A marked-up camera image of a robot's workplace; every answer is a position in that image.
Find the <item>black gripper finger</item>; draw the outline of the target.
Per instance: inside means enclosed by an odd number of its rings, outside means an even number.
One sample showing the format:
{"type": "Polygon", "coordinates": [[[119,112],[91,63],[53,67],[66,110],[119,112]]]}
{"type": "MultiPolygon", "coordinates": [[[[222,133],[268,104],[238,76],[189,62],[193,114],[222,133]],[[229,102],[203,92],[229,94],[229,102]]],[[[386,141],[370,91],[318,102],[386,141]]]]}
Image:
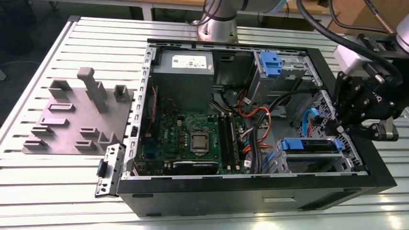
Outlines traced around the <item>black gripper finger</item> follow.
{"type": "Polygon", "coordinates": [[[336,127],[342,123],[342,116],[346,113],[344,99],[348,93],[351,77],[342,71],[336,73],[334,91],[331,95],[331,106],[334,108],[332,118],[327,121],[327,134],[336,135],[336,127]]]}
{"type": "Polygon", "coordinates": [[[380,120],[370,126],[347,125],[344,132],[348,135],[368,139],[371,141],[394,142],[398,140],[398,131],[391,120],[380,120]]]}

